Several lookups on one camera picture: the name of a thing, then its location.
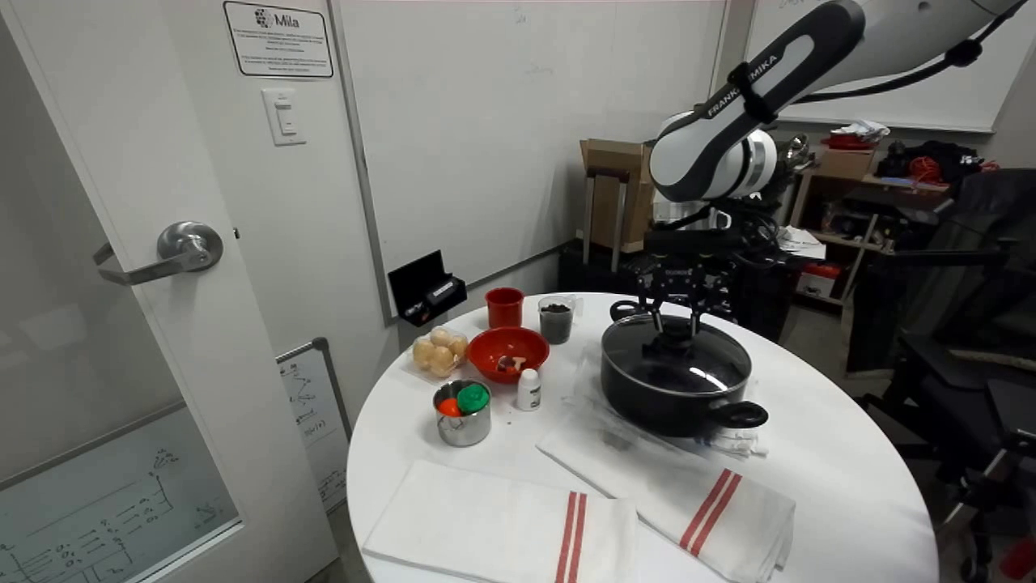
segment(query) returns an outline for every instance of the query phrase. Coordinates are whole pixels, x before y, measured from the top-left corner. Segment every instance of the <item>round white table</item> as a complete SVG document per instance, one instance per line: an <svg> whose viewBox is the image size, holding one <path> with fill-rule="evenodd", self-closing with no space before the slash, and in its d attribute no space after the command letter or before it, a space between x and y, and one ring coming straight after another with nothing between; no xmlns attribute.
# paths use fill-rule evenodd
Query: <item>round white table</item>
<svg viewBox="0 0 1036 583"><path fill-rule="evenodd" d="M540 370L544 405L537 412L517 412L511 405L516 389L494 389L491 435L468 451L445 448L438 436L429 396L444 382L418 372L412 352L400 352L381 372L359 412L349 448L347 484L359 549L413 459L557 483L564 490L591 490L546 459L537 441L561 420L568 420L568 408L582 402L591 405L591 398L579 396L579 386L582 391L594 391L586 380L598 380L598 338L612 325L612 302L622 296L565 299L577 299L574 338L550 345L550 359ZM939 559L925 501L880 427L838 386L784 345L715 317L708 325L732 332L751 352L753 370L743 398L765 405L770 420L756 427L765 455L696 451L795 501L792 549L777 579L934 583ZM537 299L525 302L525 328L537 331ZM451 319L445 331L477 338L486 331L486 307ZM640 565L639 579L720 583L711 569L686 557L653 529L640 529L644 534L634 549ZM363 552L363 559L380 583L451 579L370 552Z"/></svg>

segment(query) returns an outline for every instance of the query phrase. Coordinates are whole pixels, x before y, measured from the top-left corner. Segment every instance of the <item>door handle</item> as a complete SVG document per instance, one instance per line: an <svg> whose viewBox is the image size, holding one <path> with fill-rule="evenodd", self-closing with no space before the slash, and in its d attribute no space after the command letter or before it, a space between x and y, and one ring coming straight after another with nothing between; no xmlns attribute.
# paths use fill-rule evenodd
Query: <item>door handle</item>
<svg viewBox="0 0 1036 583"><path fill-rule="evenodd" d="M158 250L155 266L124 273L124 267L107 266L115 253L109 250L109 242L102 242L93 253L93 266L98 266L99 279L107 279L107 282L146 284L146 282L168 279L177 273L205 273L210 266L218 266L222 256L222 239L208 223L177 219L158 232L155 250Z"/></svg>

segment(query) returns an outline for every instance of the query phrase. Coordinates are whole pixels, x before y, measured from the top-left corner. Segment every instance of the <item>white towel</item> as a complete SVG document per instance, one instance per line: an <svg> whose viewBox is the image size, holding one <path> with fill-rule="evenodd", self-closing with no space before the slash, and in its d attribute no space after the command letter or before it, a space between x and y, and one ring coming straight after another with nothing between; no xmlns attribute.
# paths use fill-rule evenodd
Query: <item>white towel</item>
<svg viewBox="0 0 1036 583"><path fill-rule="evenodd" d="M418 459L370 552L505 583L634 579L630 506Z"/></svg>
<svg viewBox="0 0 1036 583"><path fill-rule="evenodd" d="M612 420L579 416L540 451L615 500L723 579L761 583L789 552L792 501L734 469L639 436Z"/></svg>

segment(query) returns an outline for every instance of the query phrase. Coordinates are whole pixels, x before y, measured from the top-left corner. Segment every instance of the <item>cable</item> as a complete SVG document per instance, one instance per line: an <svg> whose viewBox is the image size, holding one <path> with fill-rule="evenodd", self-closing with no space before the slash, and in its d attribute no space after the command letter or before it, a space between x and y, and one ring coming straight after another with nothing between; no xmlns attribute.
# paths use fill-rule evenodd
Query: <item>cable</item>
<svg viewBox="0 0 1036 583"><path fill-rule="evenodd" d="M966 38L957 46L950 46L939 61L921 63L915 71L906 71L899 79L871 85L871 88L859 88L859 91L822 91L822 95L805 95L795 102L822 102L822 100L847 100L847 96L866 96L866 95L886 95L886 91L899 91L911 85L918 85L925 79L934 79L944 69L968 69L971 61L980 59L980 43L989 38L1022 2L1016 2L1012 9L1008 9L1004 16L997 16L989 27L983 27L974 38Z"/></svg>

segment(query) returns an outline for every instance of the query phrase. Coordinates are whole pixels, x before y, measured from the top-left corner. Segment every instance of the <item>door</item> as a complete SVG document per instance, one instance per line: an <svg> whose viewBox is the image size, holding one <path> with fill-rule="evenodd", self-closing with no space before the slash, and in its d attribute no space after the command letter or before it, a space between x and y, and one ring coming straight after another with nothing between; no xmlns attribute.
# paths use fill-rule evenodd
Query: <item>door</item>
<svg viewBox="0 0 1036 583"><path fill-rule="evenodd" d="M334 542L158 0L0 0L0 79L0 583L310 575ZM173 219L213 267L99 279Z"/></svg>

